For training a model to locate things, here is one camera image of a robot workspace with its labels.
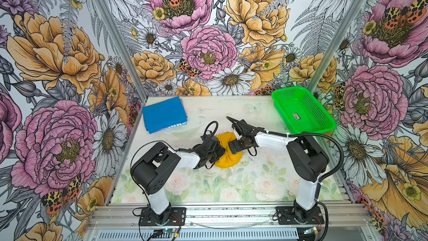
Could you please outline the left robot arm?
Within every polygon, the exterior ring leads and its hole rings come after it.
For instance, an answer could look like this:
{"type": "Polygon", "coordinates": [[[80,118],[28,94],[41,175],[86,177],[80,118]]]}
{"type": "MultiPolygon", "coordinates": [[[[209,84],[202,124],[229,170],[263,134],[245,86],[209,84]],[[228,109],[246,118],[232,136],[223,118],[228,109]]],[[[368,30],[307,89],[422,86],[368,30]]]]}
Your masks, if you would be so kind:
{"type": "Polygon", "coordinates": [[[162,223],[170,215],[171,204],[164,190],[169,177],[177,168],[200,169],[214,165],[225,154],[226,149],[217,137],[204,137],[203,142],[192,149],[175,150],[165,141],[152,141],[140,159],[132,161],[130,174],[143,190],[151,213],[162,223]]]}

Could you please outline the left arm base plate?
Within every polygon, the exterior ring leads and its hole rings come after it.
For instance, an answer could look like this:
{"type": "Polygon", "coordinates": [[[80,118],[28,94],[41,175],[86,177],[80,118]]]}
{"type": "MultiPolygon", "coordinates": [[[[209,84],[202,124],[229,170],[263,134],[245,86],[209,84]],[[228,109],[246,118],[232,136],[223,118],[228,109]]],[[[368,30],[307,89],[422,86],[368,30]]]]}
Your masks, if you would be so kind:
{"type": "Polygon", "coordinates": [[[139,226],[184,226],[186,208],[169,207],[162,214],[156,214],[151,208],[142,210],[139,216],[139,226]]]}

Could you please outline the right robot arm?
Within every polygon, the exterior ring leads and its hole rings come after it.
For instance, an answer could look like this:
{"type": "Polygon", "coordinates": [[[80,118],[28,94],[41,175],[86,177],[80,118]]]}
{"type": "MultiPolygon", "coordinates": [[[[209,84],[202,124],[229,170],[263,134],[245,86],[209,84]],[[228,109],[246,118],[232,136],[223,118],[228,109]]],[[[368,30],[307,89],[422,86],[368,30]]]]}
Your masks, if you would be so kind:
{"type": "Polygon", "coordinates": [[[303,132],[300,134],[278,133],[262,127],[254,127],[243,119],[231,117],[236,139],[228,143],[231,152],[241,152],[250,148],[270,148],[287,152],[299,176],[299,189],[296,195],[291,216],[299,224],[306,224],[318,214],[318,198],[321,182],[325,178],[329,157],[315,140],[315,136],[329,139],[321,133],[303,132]]]}

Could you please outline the yellow t shirt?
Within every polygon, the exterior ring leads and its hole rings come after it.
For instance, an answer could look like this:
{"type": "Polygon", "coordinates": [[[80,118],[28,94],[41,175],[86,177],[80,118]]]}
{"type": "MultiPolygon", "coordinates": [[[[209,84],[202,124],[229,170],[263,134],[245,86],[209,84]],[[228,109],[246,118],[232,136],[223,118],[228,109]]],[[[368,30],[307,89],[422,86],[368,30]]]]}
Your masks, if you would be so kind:
{"type": "Polygon", "coordinates": [[[237,165],[242,159],[243,153],[237,152],[232,153],[231,148],[229,147],[229,142],[236,140],[236,136],[232,132],[225,132],[220,135],[216,135],[220,141],[220,145],[225,149],[225,154],[220,157],[220,159],[215,163],[215,166],[219,168],[229,168],[237,165]]]}

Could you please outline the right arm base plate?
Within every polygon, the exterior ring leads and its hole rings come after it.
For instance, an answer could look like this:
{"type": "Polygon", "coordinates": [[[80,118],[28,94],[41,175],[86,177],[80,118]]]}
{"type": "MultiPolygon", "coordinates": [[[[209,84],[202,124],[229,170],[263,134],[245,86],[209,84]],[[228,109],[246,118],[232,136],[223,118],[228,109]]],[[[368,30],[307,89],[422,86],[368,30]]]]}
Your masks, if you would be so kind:
{"type": "Polygon", "coordinates": [[[275,214],[280,225],[324,224],[323,214],[317,205],[311,210],[294,206],[277,206],[275,214]]]}

